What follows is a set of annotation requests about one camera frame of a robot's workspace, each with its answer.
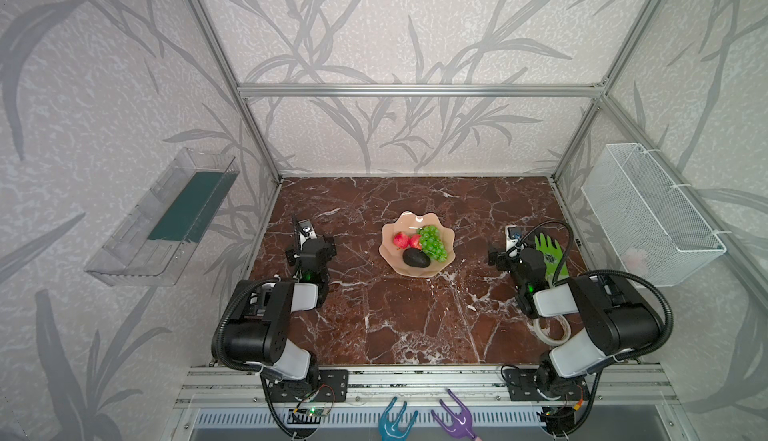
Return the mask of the red fake apple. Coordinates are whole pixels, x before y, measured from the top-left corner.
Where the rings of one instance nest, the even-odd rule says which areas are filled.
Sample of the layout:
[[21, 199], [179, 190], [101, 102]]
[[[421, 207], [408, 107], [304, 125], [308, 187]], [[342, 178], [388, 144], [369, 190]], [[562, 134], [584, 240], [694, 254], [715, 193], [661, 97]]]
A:
[[410, 247], [413, 249], [421, 250], [422, 245], [421, 245], [420, 239], [421, 239], [421, 236], [419, 234], [415, 234], [411, 236], [409, 239]]
[[392, 242], [396, 248], [401, 250], [408, 249], [411, 246], [410, 236], [404, 232], [396, 233]]

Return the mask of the dark fake avocado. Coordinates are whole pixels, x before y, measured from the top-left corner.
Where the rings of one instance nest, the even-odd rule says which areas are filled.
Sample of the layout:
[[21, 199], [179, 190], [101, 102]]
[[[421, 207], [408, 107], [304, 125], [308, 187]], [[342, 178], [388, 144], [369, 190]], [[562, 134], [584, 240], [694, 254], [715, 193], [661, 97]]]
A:
[[431, 258], [427, 254], [416, 248], [405, 249], [402, 259], [406, 266], [418, 269], [428, 268], [432, 263]]

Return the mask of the green fake grape bunch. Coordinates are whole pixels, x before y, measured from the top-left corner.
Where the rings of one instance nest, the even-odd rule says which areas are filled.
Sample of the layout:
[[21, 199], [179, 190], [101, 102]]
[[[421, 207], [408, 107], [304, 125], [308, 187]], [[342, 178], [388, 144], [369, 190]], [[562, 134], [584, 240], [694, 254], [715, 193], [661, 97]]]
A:
[[419, 229], [418, 234], [421, 250], [433, 261], [444, 262], [447, 260], [447, 251], [441, 239], [437, 226], [428, 225]]

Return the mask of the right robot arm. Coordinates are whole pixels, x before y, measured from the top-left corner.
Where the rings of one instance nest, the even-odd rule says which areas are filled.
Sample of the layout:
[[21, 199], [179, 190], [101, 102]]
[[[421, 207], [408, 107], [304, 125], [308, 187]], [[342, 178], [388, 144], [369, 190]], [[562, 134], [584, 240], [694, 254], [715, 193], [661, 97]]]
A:
[[530, 320], [570, 314], [581, 319], [582, 330], [544, 354], [531, 376], [546, 398], [559, 399], [586, 376], [652, 353], [671, 337], [670, 303], [656, 286], [632, 273], [593, 270], [551, 285], [543, 254], [520, 245], [491, 248], [488, 264], [511, 275], [517, 307]]

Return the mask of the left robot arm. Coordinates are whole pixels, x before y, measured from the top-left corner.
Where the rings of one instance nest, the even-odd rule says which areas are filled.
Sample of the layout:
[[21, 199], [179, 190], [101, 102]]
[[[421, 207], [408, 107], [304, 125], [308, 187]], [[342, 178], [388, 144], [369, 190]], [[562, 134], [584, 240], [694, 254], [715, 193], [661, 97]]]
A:
[[314, 390], [319, 383], [316, 357], [293, 343], [288, 331], [293, 313], [325, 303], [330, 284], [327, 264], [336, 254], [332, 237], [307, 238], [288, 252], [288, 261], [296, 268], [292, 278], [239, 282], [214, 331], [213, 358], [230, 369]]

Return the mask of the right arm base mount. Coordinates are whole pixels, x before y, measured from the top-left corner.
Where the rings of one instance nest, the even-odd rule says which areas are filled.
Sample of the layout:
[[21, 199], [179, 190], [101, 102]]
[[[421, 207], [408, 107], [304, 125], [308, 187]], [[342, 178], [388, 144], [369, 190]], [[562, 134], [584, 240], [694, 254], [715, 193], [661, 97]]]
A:
[[512, 401], [581, 404], [589, 396], [584, 377], [561, 378], [543, 368], [505, 365], [501, 377]]

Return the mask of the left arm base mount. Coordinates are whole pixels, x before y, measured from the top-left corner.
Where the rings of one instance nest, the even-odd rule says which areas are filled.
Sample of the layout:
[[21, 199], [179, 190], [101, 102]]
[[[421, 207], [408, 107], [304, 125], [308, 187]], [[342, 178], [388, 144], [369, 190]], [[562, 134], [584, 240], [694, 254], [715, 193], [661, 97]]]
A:
[[349, 371], [321, 368], [317, 372], [311, 371], [303, 380], [268, 381], [266, 386], [273, 402], [299, 402], [308, 396], [312, 401], [344, 402], [349, 386]]

